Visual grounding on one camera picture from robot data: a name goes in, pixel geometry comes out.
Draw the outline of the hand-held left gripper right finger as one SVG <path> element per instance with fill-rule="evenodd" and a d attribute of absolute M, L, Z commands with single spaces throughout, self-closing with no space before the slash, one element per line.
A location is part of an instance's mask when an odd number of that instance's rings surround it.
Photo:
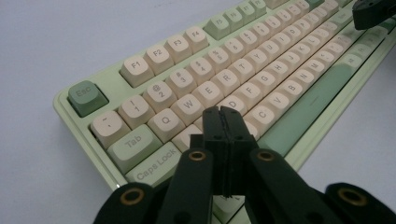
<path fill-rule="evenodd" d="M 232 197 L 244 195 L 246 191 L 246 164 L 248 154 L 257 146 L 254 136 L 241 114 L 226 106 L 220 108 L 223 130 L 226 136 L 223 152 L 222 195 Z"/>

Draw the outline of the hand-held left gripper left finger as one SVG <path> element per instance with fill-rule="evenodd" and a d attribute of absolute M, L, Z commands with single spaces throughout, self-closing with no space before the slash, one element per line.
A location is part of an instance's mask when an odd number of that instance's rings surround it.
<path fill-rule="evenodd" d="M 213 193 L 230 197 L 227 177 L 227 144 L 221 111 L 212 106 L 203 112 L 203 131 L 191 136 L 190 147 L 208 150 L 213 155 Z"/>

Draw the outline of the green and cream keyboard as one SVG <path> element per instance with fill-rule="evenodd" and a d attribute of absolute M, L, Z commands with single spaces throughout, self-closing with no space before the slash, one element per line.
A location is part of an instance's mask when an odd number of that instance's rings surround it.
<path fill-rule="evenodd" d="M 396 45 L 396 15 L 357 30 L 357 0 L 244 0 L 60 91 L 53 105 L 111 187 L 94 224 L 396 224 L 359 187 L 298 168 Z M 244 195 L 213 193 L 191 148 L 212 106 L 257 146 Z"/>

